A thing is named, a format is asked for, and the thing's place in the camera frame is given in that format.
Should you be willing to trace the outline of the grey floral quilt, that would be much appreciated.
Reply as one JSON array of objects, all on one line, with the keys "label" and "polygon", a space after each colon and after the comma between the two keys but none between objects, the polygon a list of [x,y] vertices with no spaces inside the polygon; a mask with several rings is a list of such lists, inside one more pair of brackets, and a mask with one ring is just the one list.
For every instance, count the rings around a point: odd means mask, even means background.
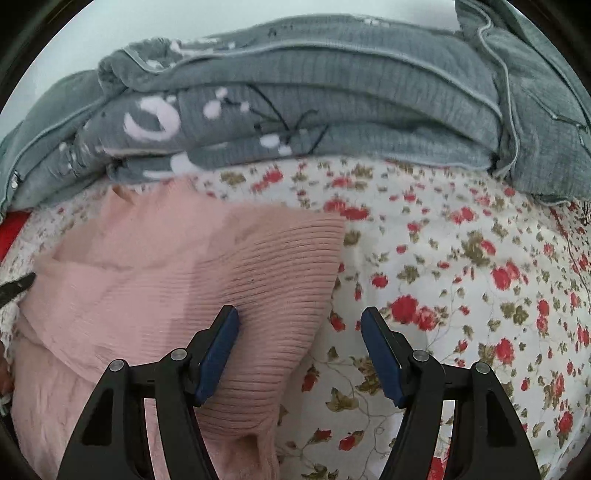
[{"label": "grey floral quilt", "polygon": [[590,196],[590,96],[506,1],[456,32],[307,15],[128,44],[56,82],[1,143],[1,209],[101,177],[144,183],[244,163],[373,155],[488,171],[554,204]]}]

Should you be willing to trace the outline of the pink knit sweater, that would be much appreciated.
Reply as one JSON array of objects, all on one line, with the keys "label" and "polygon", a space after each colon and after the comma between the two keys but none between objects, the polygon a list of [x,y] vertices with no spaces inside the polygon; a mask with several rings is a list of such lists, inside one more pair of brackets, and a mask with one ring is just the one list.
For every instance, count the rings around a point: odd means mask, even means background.
[{"label": "pink knit sweater", "polygon": [[44,479],[107,365],[156,361],[225,305],[240,329],[197,413],[223,479],[276,479],[287,380],[329,315],[345,221],[335,213],[216,200],[177,179],[115,187],[99,215],[39,256],[14,339],[12,418]]}]

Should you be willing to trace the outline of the floral bed sheet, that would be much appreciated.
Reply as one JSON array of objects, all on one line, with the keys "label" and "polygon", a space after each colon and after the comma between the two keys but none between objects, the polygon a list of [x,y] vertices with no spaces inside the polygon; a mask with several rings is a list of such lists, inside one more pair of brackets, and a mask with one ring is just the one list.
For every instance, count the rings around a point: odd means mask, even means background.
[{"label": "floral bed sheet", "polygon": [[540,475],[590,436],[590,206],[546,207],[484,172],[331,157],[194,172],[197,191],[346,219],[329,316],[277,419],[283,479],[376,479],[403,414],[363,346],[378,307],[439,361],[488,363]]}]

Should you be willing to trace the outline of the red cloth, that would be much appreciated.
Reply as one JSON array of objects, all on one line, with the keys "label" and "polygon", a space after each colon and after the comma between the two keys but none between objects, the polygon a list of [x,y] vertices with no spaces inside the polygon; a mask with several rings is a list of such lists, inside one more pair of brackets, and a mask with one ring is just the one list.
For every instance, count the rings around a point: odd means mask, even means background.
[{"label": "red cloth", "polygon": [[0,225],[0,261],[16,240],[30,216],[29,212],[9,212]]}]

